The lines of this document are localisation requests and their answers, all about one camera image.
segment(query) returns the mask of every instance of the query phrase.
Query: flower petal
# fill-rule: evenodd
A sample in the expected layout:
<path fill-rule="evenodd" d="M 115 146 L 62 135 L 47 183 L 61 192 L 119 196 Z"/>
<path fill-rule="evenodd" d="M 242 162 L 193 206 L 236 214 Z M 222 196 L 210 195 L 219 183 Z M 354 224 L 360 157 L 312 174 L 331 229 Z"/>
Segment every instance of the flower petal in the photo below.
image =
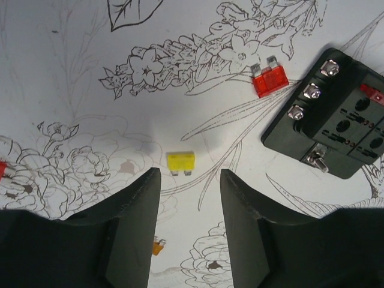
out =
<path fill-rule="evenodd" d="M 155 85 L 155 76 L 154 76 L 153 72 L 150 71 L 150 72 L 148 72 L 147 75 L 144 75 L 144 81 L 148 85 L 154 86 Z"/>
<path fill-rule="evenodd" d="M 160 73 L 163 69 L 164 65 L 158 61 L 155 61 L 153 63 L 150 63 L 148 65 L 148 68 L 153 72 L 153 73 Z"/>
<path fill-rule="evenodd" d="M 246 65 L 241 61 L 232 61 L 232 63 L 229 65 L 229 72 L 231 74 L 240 73 Z"/>
<path fill-rule="evenodd" d="M 133 84 L 139 84 L 143 81 L 143 71 L 142 70 L 137 70 L 132 74 L 132 81 Z"/>
<path fill-rule="evenodd" d="M 224 60 L 233 61 L 238 58 L 238 54 L 231 48 L 225 48 L 218 53 L 218 55 Z"/>
<path fill-rule="evenodd" d="M 145 66 L 144 61 L 138 56 L 130 57 L 130 66 L 133 71 L 143 70 Z"/>
<path fill-rule="evenodd" d="M 156 50 L 148 49 L 143 55 L 143 62 L 148 65 L 149 63 L 152 63 L 155 60 L 156 60 Z"/>
<path fill-rule="evenodd" d="M 255 54 L 257 51 L 257 48 L 259 48 L 260 42 L 258 41 L 248 41 L 244 45 L 244 53 L 248 55 Z"/>
<path fill-rule="evenodd" d="M 244 51 L 244 39 L 241 38 L 238 35 L 233 35 L 231 40 L 232 48 L 236 52 L 243 52 Z"/>

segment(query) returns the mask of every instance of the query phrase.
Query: black fuse holder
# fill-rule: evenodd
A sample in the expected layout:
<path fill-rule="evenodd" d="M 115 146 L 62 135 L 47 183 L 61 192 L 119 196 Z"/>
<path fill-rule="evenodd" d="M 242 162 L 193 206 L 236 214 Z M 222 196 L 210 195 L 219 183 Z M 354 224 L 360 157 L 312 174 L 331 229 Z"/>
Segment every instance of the black fuse holder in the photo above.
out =
<path fill-rule="evenodd" d="M 262 136 L 263 144 L 347 179 L 384 153 L 384 77 L 326 50 Z"/>

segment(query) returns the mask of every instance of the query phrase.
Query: screw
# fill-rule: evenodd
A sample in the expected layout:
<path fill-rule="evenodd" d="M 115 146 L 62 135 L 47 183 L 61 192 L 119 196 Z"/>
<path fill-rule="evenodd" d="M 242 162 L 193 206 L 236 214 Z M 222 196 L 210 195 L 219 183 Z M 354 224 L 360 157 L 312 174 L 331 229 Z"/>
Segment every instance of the screw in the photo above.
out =
<path fill-rule="evenodd" d="M 335 76 L 339 71 L 339 65 L 333 60 L 326 61 L 321 67 L 322 74 L 329 77 Z"/>
<path fill-rule="evenodd" d="M 304 89 L 304 96 L 309 99 L 318 99 L 321 95 L 319 87 L 311 83 Z"/>
<path fill-rule="evenodd" d="M 301 120 L 304 117 L 304 109 L 300 106 L 293 105 L 288 110 L 288 116 L 291 117 L 293 120 Z"/>
<path fill-rule="evenodd" d="M 318 153 L 309 155 L 307 157 L 307 161 L 323 173 L 327 173 L 329 171 L 327 165 L 324 163 L 324 159 Z"/>

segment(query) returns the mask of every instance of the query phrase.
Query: yellow fuse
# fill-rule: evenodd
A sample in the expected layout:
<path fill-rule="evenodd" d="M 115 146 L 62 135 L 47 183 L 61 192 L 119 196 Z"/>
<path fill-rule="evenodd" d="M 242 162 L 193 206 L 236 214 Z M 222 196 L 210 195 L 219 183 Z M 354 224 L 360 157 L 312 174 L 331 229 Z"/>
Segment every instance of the yellow fuse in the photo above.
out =
<path fill-rule="evenodd" d="M 195 160 L 193 152 L 169 153 L 167 160 L 168 168 L 172 176 L 178 176 L 179 171 L 184 171 L 185 176 L 192 174 Z"/>
<path fill-rule="evenodd" d="M 157 256 L 160 253 L 160 251 L 164 248 L 165 244 L 166 244 L 166 241 L 164 239 L 157 241 L 157 237 L 155 237 L 154 249 L 152 250 L 152 254 Z"/>

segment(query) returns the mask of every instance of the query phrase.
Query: blade fuse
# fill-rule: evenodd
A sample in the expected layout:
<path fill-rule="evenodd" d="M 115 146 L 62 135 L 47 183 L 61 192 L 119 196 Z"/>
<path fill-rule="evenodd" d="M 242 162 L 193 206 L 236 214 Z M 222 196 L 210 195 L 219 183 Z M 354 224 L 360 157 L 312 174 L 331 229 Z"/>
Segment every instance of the blade fuse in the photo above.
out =
<path fill-rule="evenodd" d="M 251 67 L 253 74 L 253 85 L 259 96 L 263 98 L 287 85 L 288 78 L 283 66 L 279 65 L 275 56 L 267 58 L 268 67 L 263 70 L 260 64 Z"/>

